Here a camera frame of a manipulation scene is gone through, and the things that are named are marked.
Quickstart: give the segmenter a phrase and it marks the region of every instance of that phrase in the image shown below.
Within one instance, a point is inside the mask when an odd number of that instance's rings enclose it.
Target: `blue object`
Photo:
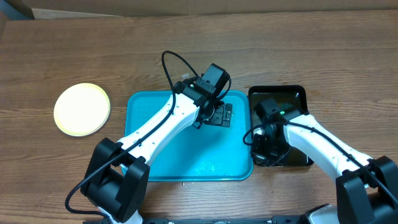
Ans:
[[[132,95],[127,104],[125,136],[155,115],[171,93],[141,91]],[[192,126],[185,128],[152,163],[149,181],[244,180],[250,176],[253,171],[250,147],[242,141],[250,127],[248,98],[240,91],[231,90],[223,101],[233,105],[230,128],[205,124],[199,130]]]

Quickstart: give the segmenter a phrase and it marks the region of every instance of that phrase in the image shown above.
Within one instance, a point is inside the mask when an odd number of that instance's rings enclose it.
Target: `tabletop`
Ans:
[[[63,205],[96,144],[123,137],[129,97],[168,90],[164,50],[204,72],[226,69],[233,90],[302,85],[329,131],[373,157],[398,162],[398,11],[287,12],[214,16],[9,21],[0,41],[0,222],[81,223]],[[167,56],[174,82],[189,73]],[[63,134],[53,107],[90,82],[111,99],[100,131]],[[317,166],[255,167],[244,181],[149,183],[143,217],[258,218],[336,203]],[[94,209],[81,194],[71,206]]]

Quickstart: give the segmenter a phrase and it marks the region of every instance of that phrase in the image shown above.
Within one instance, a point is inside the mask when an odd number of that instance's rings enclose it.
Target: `blue tray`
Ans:
[[[127,104],[127,136],[166,104],[171,91],[141,91]],[[152,163],[149,181],[244,180],[253,170],[250,148],[242,137],[250,127],[249,102],[240,91],[223,99],[233,104],[231,127],[203,125],[181,131]]]

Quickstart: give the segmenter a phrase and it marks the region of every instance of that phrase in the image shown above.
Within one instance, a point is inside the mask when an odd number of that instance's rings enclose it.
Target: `wood grain surface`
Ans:
[[[9,21],[0,41],[0,222],[81,223],[63,205],[96,144],[123,136],[129,97],[168,90],[164,50],[198,72],[217,63],[232,89],[298,84],[324,127],[355,149],[398,162],[398,11]],[[189,73],[169,56],[173,81]],[[61,133],[62,91],[95,83],[111,98],[105,127]],[[239,182],[149,183],[141,213],[167,218],[256,218],[336,203],[332,180],[311,167],[255,167]],[[77,194],[72,206],[94,209]]]

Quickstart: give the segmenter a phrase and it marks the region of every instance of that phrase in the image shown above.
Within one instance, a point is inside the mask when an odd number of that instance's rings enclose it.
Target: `teal mat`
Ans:
[[[125,136],[140,128],[166,104],[171,91],[142,91],[127,104]],[[223,99],[232,103],[231,127],[190,126],[181,131],[157,156],[149,181],[244,180],[253,170],[250,147],[242,137],[250,127],[249,102],[240,91]]]

